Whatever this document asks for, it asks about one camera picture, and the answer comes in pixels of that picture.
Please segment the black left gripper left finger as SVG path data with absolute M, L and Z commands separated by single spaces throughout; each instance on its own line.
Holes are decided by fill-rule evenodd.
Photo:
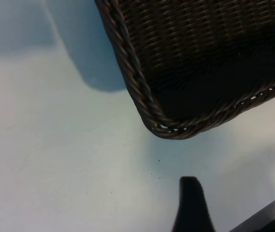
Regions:
M 213 232 L 203 188 L 197 178 L 180 178 L 180 201 L 173 232 Z

